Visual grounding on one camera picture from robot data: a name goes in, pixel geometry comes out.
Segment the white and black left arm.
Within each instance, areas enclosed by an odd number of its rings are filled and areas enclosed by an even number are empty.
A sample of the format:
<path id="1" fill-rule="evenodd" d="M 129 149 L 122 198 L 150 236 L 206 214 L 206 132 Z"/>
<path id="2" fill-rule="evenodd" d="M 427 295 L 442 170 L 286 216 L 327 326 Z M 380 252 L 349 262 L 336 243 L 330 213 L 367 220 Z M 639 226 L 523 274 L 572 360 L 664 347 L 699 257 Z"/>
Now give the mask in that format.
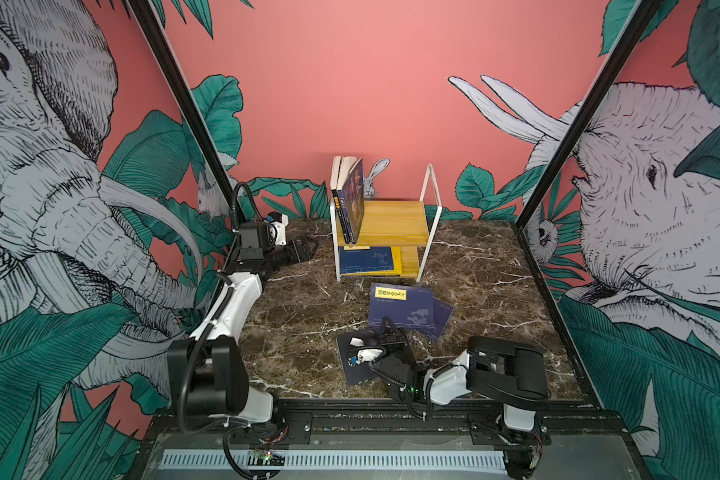
<path id="1" fill-rule="evenodd" d="M 287 216 L 273 213 L 237 229 L 233 249 L 216 272 L 220 290 L 206 316 L 188 338 L 168 348 L 171 405 L 185 433 L 274 420 L 274 396 L 250 386 L 238 342 L 270 277 L 316 253 L 310 237 L 286 238 L 288 224 Z"/>

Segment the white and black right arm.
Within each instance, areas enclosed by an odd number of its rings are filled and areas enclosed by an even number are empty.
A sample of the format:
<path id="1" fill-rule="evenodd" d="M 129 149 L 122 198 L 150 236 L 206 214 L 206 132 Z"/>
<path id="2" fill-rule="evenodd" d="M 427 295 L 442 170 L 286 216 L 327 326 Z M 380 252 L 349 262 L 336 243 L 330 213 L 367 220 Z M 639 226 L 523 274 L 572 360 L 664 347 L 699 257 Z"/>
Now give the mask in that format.
<path id="1" fill-rule="evenodd" d="M 377 329 L 341 335 L 337 343 L 349 385 L 378 378 L 391 399 L 422 421 L 433 419 L 438 407 L 479 395 L 502 405 L 500 427 L 532 433 L 536 412 L 548 403 L 544 351 L 529 344 L 473 336 L 456 358 L 425 369 L 389 318 Z"/>

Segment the dark book with portrait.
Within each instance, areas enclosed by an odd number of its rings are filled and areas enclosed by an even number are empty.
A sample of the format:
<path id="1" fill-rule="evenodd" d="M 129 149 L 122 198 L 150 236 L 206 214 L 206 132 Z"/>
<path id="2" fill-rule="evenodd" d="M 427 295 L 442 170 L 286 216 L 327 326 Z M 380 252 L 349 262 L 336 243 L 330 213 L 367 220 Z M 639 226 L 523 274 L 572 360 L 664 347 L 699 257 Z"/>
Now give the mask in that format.
<path id="1" fill-rule="evenodd" d="M 341 213 L 344 218 L 344 238 L 350 245 L 357 243 L 360 235 L 364 207 L 363 162 L 357 157 L 343 157 L 339 170 L 338 191 Z"/>

